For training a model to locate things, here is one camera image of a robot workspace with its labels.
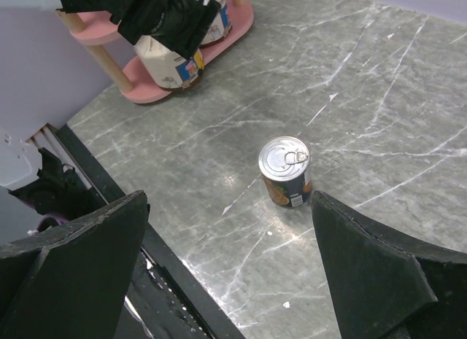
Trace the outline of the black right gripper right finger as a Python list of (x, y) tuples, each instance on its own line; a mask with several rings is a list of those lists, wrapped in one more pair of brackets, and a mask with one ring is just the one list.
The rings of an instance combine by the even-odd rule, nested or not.
[(465, 338), (466, 254), (366, 217), (329, 194), (312, 219), (342, 338)]

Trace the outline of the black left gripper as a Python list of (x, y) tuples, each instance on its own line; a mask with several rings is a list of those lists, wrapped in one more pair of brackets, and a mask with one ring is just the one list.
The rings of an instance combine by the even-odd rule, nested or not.
[(132, 45), (149, 36), (183, 58), (191, 58), (220, 12), (217, 0), (61, 0), (66, 13), (110, 14), (110, 22)]

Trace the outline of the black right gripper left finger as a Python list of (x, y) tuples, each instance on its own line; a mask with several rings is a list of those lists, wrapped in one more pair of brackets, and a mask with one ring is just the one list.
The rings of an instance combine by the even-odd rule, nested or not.
[(136, 191), (1, 245), (1, 337), (113, 338), (148, 215)]

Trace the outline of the beige roll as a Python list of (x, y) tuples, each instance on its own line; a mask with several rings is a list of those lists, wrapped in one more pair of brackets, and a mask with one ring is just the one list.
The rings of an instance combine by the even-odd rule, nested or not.
[(205, 64), (200, 49), (192, 57), (184, 58), (151, 36), (142, 36), (134, 49), (149, 75), (162, 90), (187, 89), (201, 79)]
[(229, 35), (232, 28), (231, 21), (228, 16), (226, 0), (215, 1), (220, 4), (220, 11), (209, 27), (207, 34), (201, 43), (201, 47), (208, 47), (221, 42)]

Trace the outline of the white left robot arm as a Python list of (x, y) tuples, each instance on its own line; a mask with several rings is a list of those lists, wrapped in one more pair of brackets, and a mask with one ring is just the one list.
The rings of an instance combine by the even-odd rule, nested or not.
[[(149, 36), (184, 58), (194, 55), (220, 11), (216, 0), (1, 0), (1, 7), (64, 14), (106, 11), (131, 44)], [(37, 233), (94, 210), (90, 191), (74, 166), (5, 130), (1, 135), (1, 186), (44, 217)]]

